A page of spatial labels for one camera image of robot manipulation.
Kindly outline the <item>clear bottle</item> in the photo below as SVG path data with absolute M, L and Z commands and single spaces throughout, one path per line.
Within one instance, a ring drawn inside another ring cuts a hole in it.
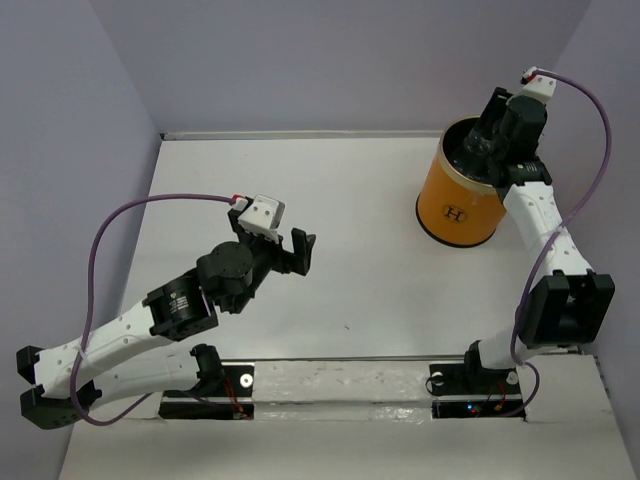
M 488 158 L 492 147 L 491 127 L 477 119 L 452 153 L 451 164 L 464 177 L 489 184 Z

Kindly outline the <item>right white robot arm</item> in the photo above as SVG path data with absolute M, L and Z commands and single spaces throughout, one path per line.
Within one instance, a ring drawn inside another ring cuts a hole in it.
M 482 392 L 509 370 L 557 348 L 593 342 L 612 301 L 615 284 L 596 272 L 568 230 L 552 179 L 537 154 L 546 125 L 553 79 L 534 78 L 519 92 L 495 90 L 465 140 L 485 164 L 500 203 L 515 222 L 533 262 L 512 327 L 470 345 L 460 368 L 462 384 Z

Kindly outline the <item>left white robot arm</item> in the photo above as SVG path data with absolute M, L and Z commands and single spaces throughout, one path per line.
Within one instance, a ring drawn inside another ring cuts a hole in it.
M 49 349 L 20 349 L 17 372 L 30 385 L 20 396 L 22 416 L 52 430 L 127 397 L 177 390 L 203 398 L 229 389 L 232 383 L 211 345 L 158 360 L 143 355 L 217 327 L 219 313 L 240 313 L 271 272 L 306 275 L 316 237 L 293 229 L 293 248 L 286 250 L 276 222 L 260 209 L 251 206 L 228 217 L 236 240 L 217 245 L 194 268 L 88 337 Z

